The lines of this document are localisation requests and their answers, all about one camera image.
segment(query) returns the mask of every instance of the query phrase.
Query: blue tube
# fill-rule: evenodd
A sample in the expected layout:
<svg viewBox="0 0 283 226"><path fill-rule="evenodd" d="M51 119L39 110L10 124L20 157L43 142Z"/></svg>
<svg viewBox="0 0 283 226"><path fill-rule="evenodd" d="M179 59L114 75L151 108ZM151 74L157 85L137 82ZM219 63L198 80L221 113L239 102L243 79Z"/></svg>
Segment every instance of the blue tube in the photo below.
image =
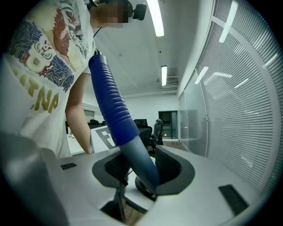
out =
<svg viewBox="0 0 283 226"><path fill-rule="evenodd" d="M139 137L139 130L120 94L106 57L94 55L88 65L99 108L115 145L120 147L139 179L154 192L159 185L157 168Z"/></svg>

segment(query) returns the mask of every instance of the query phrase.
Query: ribbed grip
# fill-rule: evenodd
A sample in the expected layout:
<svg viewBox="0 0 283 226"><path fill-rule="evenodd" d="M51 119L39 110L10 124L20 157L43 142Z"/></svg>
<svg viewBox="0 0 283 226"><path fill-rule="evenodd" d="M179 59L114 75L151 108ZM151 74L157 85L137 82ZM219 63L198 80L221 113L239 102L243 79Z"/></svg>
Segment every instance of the ribbed grip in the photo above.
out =
<svg viewBox="0 0 283 226"><path fill-rule="evenodd" d="M139 135L127 106L120 94L108 62L103 55L94 55L88 62L96 99L116 146Z"/></svg>

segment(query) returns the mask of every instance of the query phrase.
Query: gold lettering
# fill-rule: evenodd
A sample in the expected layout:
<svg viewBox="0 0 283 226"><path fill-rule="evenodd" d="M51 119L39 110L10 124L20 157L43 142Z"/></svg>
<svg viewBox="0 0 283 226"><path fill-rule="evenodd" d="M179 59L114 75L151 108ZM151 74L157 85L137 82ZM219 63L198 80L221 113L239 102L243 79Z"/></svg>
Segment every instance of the gold lettering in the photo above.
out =
<svg viewBox="0 0 283 226"><path fill-rule="evenodd" d="M13 72L14 72L14 75L17 76L19 71L15 69L13 70Z"/></svg>
<svg viewBox="0 0 283 226"><path fill-rule="evenodd" d="M52 102L51 102L51 104L50 104L49 110L48 110L49 113L51 113L53 109L57 108L57 106L58 106L58 100L59 100L59 93L57 93L57 94L54 96L54 98L53 98L53 100L52 100Z"/></svg>
<svg viewBox="0 0 283 226"><path fill-rule="evenodd" d="M39 88L39 84L33 78L29 78L29 82L30 82L31 86L28 89L28 93L31 97L33 97L34 96L34 90L37 90Z"/></svg>
<svg viewBox="0 0 283 226"><path fill-rule="evenodd" d="M38 98L37 98L37 101L36 101L36 104L35 104L35 108L34 108L35 111L37 111L39 109L40 102L41 102L41 105L42 105L43 109L45 111L48 110L48 106L49 106L49 103L50 103L50 97L52 95L52 90L48 91L48 93L47 93L47 101L45 101L44 89L45 89L45 87L42 86L42 88L40 89L40 91L38 93Z"/></svg>
<svg viewBox="0 0 283 226"><path fill-rule="evenodd" d="M21 77L21 79L19 80L19 82L22 84L22 86L24 86L25 83L26 83L26 80L27 80L27 76L26 76L26 75L23 75L23 76Z"/></svg>

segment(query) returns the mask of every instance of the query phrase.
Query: person's arm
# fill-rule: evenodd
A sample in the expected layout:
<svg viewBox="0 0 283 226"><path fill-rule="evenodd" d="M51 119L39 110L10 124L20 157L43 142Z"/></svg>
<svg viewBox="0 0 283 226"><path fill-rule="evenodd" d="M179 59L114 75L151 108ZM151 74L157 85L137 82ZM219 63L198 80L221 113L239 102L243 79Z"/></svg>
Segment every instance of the person's arm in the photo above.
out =
<svg viewBox="0 0 283 226"><path fill-rule="evenodd" d="M76 140L83 148L85 153L89 154L90 150L90 128L87 124L84 110L82 107L84 88L90 75L82 73L70 90L67 106L66 119Z"/></svg>

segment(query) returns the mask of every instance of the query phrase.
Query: white t-shirt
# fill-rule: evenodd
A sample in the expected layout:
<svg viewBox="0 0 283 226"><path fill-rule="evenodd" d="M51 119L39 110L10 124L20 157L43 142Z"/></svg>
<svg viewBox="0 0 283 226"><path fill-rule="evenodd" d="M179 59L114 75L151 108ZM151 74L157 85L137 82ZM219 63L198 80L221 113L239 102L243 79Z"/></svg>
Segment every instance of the white t-shirt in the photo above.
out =
<svg viewBox="0 0 283 226"><path fill-rule="evenodd" d="M1 61L0 129L31 138L56 157L71 156L65 108L95 51L83 0L46 0L22 21Z"/></svg>

